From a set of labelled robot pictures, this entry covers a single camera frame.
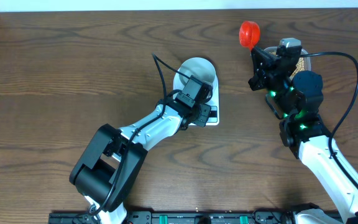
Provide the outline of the red measuring scoop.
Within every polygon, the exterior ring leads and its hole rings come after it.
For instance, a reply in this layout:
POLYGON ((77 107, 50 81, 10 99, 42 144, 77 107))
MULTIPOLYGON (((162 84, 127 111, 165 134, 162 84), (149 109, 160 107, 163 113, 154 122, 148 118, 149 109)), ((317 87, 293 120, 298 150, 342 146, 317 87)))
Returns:
POLYGON ((252 50, 260 40, 260 27, 256 22, 244 21, 239 30, 239 42, 252 50))

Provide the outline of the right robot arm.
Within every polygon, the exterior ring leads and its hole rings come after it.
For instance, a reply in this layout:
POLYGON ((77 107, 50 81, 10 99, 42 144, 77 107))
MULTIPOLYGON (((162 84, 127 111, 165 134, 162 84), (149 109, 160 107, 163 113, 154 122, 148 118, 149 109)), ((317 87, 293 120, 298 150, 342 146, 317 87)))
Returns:
POLYGON ((323 102, 323 78, 310 70, 296 72, 304 55, 302 47, 285 47, 270 54, 253 47, 250 51, 254 75, 252 90, 266 89, 265 100, 280 120, 280 137, 316 176, 335 204, 344 223, 358 223, 358 173, 339 150, 335 131, 319 115, 323 102))

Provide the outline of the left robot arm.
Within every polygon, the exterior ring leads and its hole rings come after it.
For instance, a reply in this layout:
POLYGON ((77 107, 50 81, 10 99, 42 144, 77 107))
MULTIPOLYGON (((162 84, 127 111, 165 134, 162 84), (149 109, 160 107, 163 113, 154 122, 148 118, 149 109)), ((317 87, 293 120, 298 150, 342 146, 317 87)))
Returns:
POLYGON ((91 204, 74 223, 122 223, 129 195, 148 152, 160 141, 186 130, 204 127, 216 85, 192 75, 181 90, 165 92, 153 112, 116 129, 101 126, 70 173, 69 181, 91 204))

